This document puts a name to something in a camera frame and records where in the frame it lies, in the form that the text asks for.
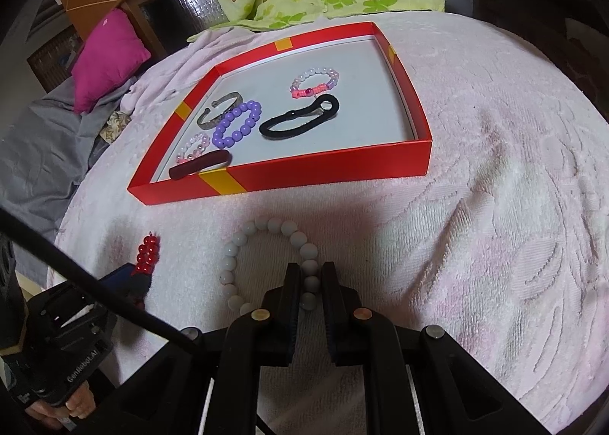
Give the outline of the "person's left hand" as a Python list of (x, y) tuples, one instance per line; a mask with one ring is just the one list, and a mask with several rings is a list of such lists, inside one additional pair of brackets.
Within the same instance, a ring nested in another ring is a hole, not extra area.
[(64, 405), (52, 407), (45, 401), (39, 400), (30, 405), (25, 412), (32, 419), (41, 422), (43, 426), (52, 430), (59, 430), (63, 427), (62, 419), (68, 419), (69, 417), (85, 419), (95, 409), (94, 395), (90, 390), (88, 381), (85, 381)]

